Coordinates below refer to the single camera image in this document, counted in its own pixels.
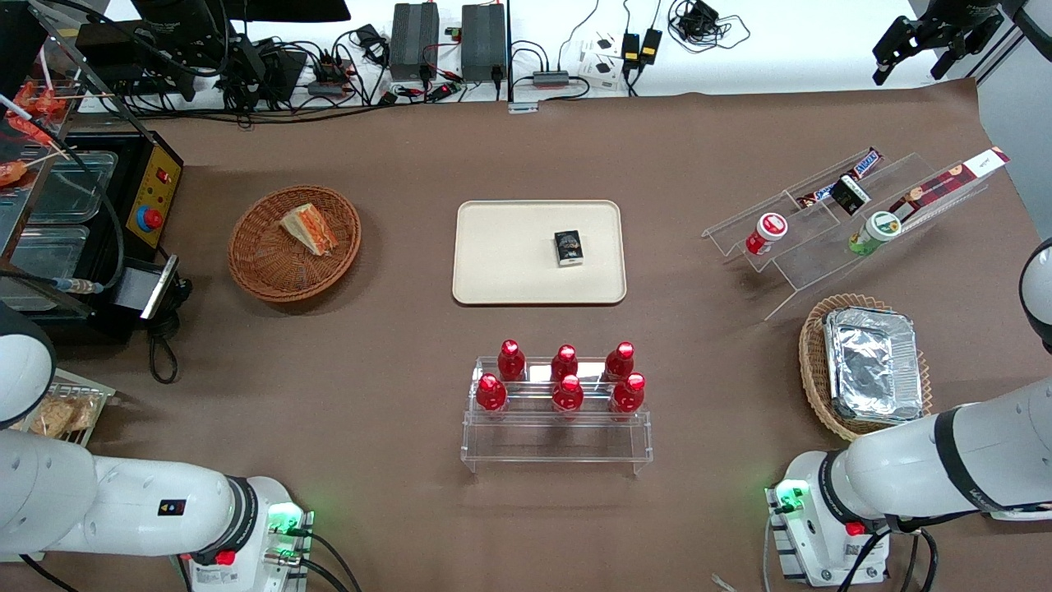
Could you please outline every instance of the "yellow control panel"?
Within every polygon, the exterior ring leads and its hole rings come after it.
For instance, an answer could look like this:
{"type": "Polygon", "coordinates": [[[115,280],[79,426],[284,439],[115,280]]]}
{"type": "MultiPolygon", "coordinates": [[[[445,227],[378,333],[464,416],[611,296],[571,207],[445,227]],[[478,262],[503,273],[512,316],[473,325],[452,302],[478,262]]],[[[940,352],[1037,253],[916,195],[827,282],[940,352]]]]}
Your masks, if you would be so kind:
{"type": "Polygon", "coordinates": [[[143,171],[135,205],[124,225],[146,244],[157,247],[161,230],[168,221],[168,209],[183,168],[161,146],[155,145],[143,171]]]}

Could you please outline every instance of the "brown basket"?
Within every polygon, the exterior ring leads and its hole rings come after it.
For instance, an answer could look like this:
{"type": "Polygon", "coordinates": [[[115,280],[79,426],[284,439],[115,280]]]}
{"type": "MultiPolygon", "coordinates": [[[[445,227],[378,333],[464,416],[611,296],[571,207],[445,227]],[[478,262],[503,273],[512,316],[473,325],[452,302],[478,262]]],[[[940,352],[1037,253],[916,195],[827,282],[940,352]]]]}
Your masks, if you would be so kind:
{"type": "MultiPolygon", "coordinates": [[[[800,332],[800,374],[804,380],[804,392],[807,403],[811,404],[818,420],[837,436],[852,442],[858,436],[888,428],[885,424],[845,420],[833,411],[832,399],[829,395],[829,364],[826,356],[826,333],[823,327],[825,317],[847,307],[864,307],[881,311],[891,311],[884,303],[861,293],[837,293],[818,303],[804,322],[800,332]]],[[[924,414],[931,415],[931,381],[928,376],[928,363],[924,354],[917,351],[917,369],[920,372],[920,390],[924,393],[924,414]]]]}
{"type": "Polygon", "coordinates": [[[309,299],[336,283],[350,268],[362,241],[355,206],[339,192],[297,185],[257,201],[234,226],[227,262],[234,281],[260,301],[292,303],[309,299]],[[339,244],[329,254],[315,254],[281,227],[289,209],[313,203],[339,244]]]}

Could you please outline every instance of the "red bottle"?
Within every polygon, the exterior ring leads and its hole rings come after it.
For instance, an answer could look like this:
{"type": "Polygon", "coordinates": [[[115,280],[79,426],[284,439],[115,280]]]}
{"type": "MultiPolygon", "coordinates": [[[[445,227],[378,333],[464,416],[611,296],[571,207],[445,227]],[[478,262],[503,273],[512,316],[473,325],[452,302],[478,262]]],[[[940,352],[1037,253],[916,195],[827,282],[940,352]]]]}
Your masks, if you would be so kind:
{"type": "Polygon", "coordinates": [[[474,392],[474,400],[486,411],[501,411],[508,403],[508,390],[495,376],[487,372],[479,379],[479,389],[474,392]]]}
{"type": "Polygon", "coordinates": [[[647,386],[646,379],[639,372],[628,375],[613,388],[610,395],[610,411],[612,413],[632,413],[643,405],[643,389],[647,386]]]}
{"type": "Polygon", "coordinates": [[[501,381],[526,380],[526,354],[519,349],[519,344],[508,340],[501,344],[501,353],[497,356],[497,370],[501,381]]]}
{"type": "Polygon", "coordinates": [[[551,409],[559,413],[571,413],[581,409],[585,403],[585,392],[581,388],[581,381],[570,374],[564,376],[551,391],[551,409]]]}
{"type": "Polygon", "coordinates": [[[620,383],[632,373],[633,368],[635,368],[635,347],[628,342],[622,342],[606,356],[603,382],[620,383]]]}
{"type": "Polygon", "coordinates": [[[559,383],[570,374],[578,374],[578,351],[567,344],[559,348],[559,353],[551,359],[551,382],[559,383]]]}

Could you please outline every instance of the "red knob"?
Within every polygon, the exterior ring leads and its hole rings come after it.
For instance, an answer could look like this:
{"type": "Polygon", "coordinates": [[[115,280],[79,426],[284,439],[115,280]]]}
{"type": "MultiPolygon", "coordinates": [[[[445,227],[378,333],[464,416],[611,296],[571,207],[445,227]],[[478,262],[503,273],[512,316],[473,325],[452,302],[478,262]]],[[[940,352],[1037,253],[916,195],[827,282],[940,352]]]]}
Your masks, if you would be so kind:
{"type": "Polygon", "coordinates": [[[142,215],[142,219],[146,222],[146,226],[151,230],[156,230],[164,224],[164,216],[161,216],[161,212],[153,207],[146,209],[146,211],[142,215]]]}
{"type": "Polygon", "coordinates": [[[227,551],[220,551],[219,553],[216,553],[216,565],[219,565],[219,566],[232,566],[234,565],[234,559],[235,559],[236,556],[237,556],[237,553],[235,553],[234,551],[229,551],[229,550],[227,550],[227,551]]]}

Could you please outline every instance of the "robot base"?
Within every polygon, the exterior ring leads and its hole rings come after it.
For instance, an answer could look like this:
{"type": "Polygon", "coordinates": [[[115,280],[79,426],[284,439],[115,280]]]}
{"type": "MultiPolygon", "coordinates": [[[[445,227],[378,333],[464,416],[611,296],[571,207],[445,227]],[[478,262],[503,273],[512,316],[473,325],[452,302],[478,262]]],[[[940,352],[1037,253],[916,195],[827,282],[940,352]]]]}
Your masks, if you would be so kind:
{"type": "Polygon", "coordinates": [[[259,497],[256,526],[245,546],[229,566],[202,566],[189,562],[194,592],[282,592],[289,568],[264,563],[268,551],[295,551],[297,539],[271,532],[278,527],[302,528],[305,515],[292,504],[285,488],[269,477],[249,477],[259,497]]]}
{"type": "MultiPolygon", "coordinates": [[[[797,456],[786,470],[785,479],[767,490],[768,511],[782,572],[787,579],[806,579],[813,587],[839,586],[858,556],[869,534],[848,535],[826,507],[818,489],[818,470],[824,452],[797,456]],[[797,507],[794,512],[774,514],[784,504],[797,507]]],[[[888,558],[888,538],[882,539],[855,572],[853,584],[877,584],[884,580],[888,558]]]]}

